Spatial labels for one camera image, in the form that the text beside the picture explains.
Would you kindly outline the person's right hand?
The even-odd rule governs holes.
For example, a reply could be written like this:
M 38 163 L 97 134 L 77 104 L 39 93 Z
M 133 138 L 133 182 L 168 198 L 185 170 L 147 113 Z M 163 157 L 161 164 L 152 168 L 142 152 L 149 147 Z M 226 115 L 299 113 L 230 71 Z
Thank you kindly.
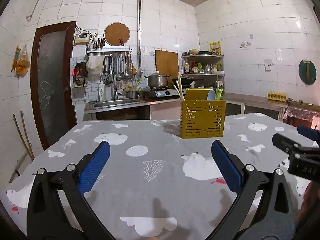
M 298 219 L 301 220 L 312 208 L 315 201 L 319 199 L 319 183 L 311 181 L 304 193 L 303 202 Z

